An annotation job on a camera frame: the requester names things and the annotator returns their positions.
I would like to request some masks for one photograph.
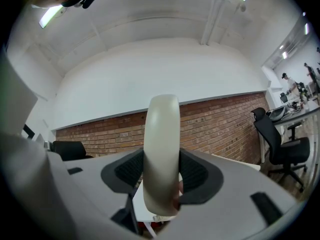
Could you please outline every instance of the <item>white plastic device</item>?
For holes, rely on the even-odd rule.
[[[150,101],[144,132],[143,198],[156,215],[174,216],[179,193],[180,107],[172,94]]]

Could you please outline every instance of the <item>white desk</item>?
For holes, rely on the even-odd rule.
[[[306,118],[312,118],[313,120],[313,131],[314,135],[316,135],[316,129],[320,129],[320,106],[316,104],[314,101],[309,100],[307,105],[309,106],[309,110],[306,111],[304,108],[301,109],[300,112],[294,113],[290,118],[286,120],[279,120],[274,122],[274,126],[290,126],[296,122],[299,122]],[[261,154],[261,163],[265,162],[265,142],[261,134],[259,134],[260,139],[260,154]],[[317,134],[317,137],[314,138],[314,142],[316,143],[316,165],[319,163],[320,157],[320,134]]]
[[[250,195],[256,192],[266,193],[283,214],[296,204],[296,200],[282,187],[248,166],[195,150],[190,150],[190,153],[217,166],[223,174],[223,186],[213,198],[201,205],[182,205],[176,218],[157,236],[159,239],[194,240],[199,236],[208,236],[207,238],[214,236],[216,239],[246,239],[268,227],[261,213],[251,201]],[[130,151],[67,162],[62,162],[58,155],[52,156],[52,159],[56,159],[57,164],[51,161],[50,166],[55,168],[59,166],[54,176],[55,179],[60,177],[56,181],[56,187],[59,193],[63,194],[63,202],[68,201],[68,204],[75,210],[75,218],[81,221],[81,217],[77,216],[79,205],[74,204],[75,202],[78,204],[79,197],[93,206],[94,210],[106,221],[118,212],[119,208],[126,205],[128,195],[113,192],[106,186],[101,178],[101,171],[106,165],[128,154]],[[74,167],[79,167],[83,171],[61,178],[62,172],[67,174],[66,169]],[[79,194],[74,196],[72,193],[78,193],[74,191],[78,191]],[[142,194],[142,192],[141,186],[137,196],[133,198],[133,208],[138,221],[144,215],[146,215],[144,219],[153,219],[152,213],[147,212],[146,214],[146,210],[143,210],[144,201],[139,198],[139,193]],[[186,228],[186,225],[197,226]]]
[[[240,161],[235,161],[232,159],[228,159],[228,158],[224,158],[219,156],[222,159],[228,160],[228,161],[232,161],[235,163],[239,163],[239,164],[243,164],[246,166],[249,166],[257,171],[260,171],[260,165],[256,165],[256,164],[251,164],[251,163],[246,163],[246,162],[240,162]],[[154,217],[157,216],[156,214],[148,211],[146,205],[145,205],[145,200],[144,200],[144,181],[142,180],[133,199],[132,199],[132,204],[133,204],[133,209],[134,209],[134,214],[135,214],[135,218],[137,222],[143,222],[146,229],[150,232],[152,237],[156,237],[156,233],[153,230],[153,228],[151,227],[151,222],[154,222]],[[157,218],[157,222],[166,222],[166,221],[171,221],[172,219],[174,219],[175,216],[171,216],[171,217],[165,217],[165,216],[161,216]]]

